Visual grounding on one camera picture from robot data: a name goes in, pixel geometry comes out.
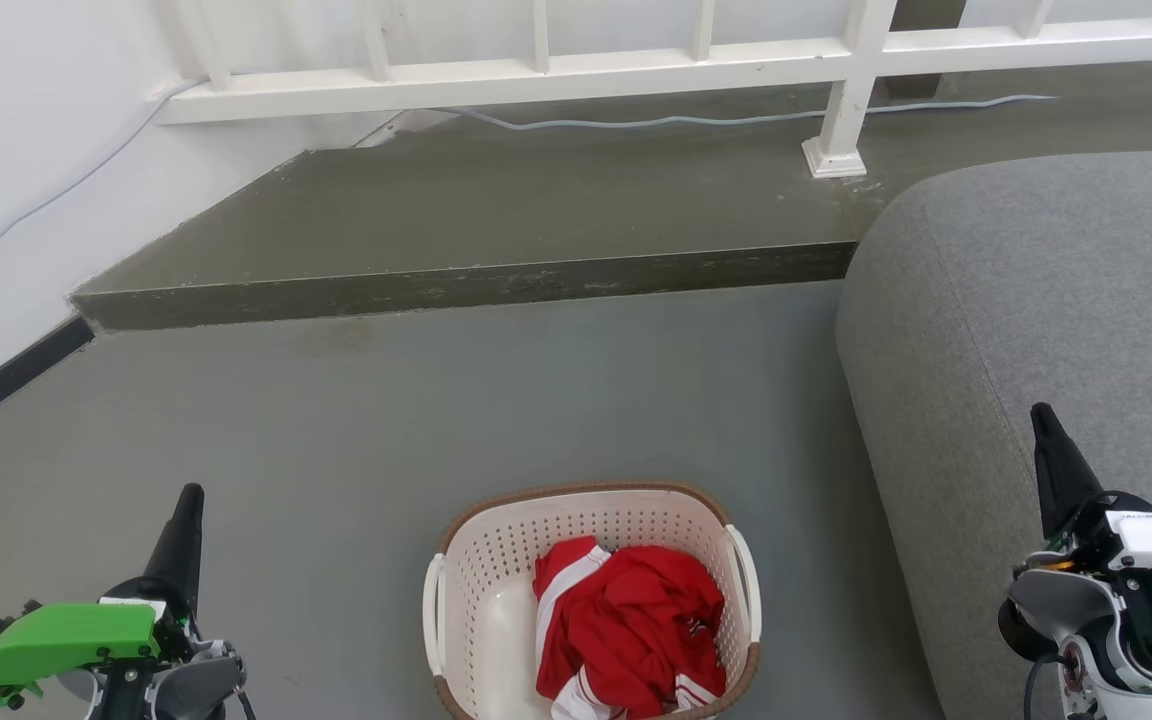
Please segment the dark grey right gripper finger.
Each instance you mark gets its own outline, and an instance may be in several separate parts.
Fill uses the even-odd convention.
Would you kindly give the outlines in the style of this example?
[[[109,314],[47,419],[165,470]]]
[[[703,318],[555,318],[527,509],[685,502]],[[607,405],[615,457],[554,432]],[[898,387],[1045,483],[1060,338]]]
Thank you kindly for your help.
[[[1105,488],[1052,406],[1038,402],[1030,407],[1030,424],[1043,538],[1053,541]]]

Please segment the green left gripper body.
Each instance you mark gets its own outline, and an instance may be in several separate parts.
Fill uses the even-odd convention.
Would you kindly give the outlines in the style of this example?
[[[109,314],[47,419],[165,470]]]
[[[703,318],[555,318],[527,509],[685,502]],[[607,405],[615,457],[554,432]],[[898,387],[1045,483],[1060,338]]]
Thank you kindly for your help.
[[[41,680],[93,680],[90,719],[147,719],[156,680],[191,660],[197,582],[128,579],[96,602],[29,601],[0,616],[0,707],[18,710]]]

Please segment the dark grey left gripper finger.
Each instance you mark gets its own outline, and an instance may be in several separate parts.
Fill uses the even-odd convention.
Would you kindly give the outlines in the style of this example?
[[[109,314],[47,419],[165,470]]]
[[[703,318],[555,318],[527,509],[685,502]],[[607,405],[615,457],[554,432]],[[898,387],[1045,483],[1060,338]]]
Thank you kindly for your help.
[[[145,588],[173,612],[197,612],[204,503],[200,484],[185,484],[143,570]]]

